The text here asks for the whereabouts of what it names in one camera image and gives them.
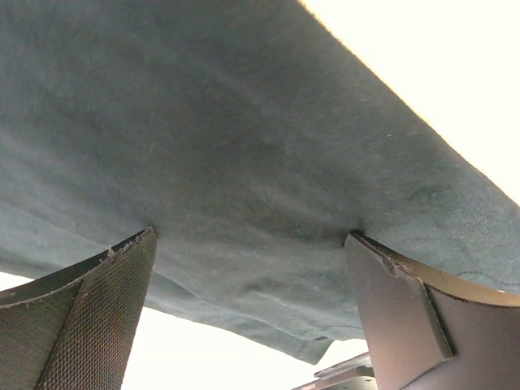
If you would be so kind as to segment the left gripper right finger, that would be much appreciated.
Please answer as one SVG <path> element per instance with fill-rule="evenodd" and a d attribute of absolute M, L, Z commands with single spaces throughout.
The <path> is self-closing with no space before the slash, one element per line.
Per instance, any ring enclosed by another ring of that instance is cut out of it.
<path fill-rule="evenodd" d="M 381 389 L 517 389 L 519 297 L 416 262 L 358 232 L 346 262 Z"/>

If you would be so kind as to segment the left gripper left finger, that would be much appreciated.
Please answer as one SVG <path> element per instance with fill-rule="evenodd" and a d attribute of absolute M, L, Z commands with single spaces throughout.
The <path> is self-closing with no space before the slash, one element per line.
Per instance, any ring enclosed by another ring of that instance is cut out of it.
<path fill-rule="evenodd" d="M 1 292 L 3 389 L 119 389 L 157 249 L 148 227 Z"/>

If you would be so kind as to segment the black t shirt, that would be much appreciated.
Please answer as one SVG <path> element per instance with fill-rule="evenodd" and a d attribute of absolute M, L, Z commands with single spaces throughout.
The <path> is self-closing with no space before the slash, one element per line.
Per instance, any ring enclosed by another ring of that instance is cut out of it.
<path fill-rule="evenodd" d="M 517 293 L 519 208 L 294 1 L 4 1 L 1 269 L 158 234 L 149 307 L 303 362 L 358 231 Z"/>

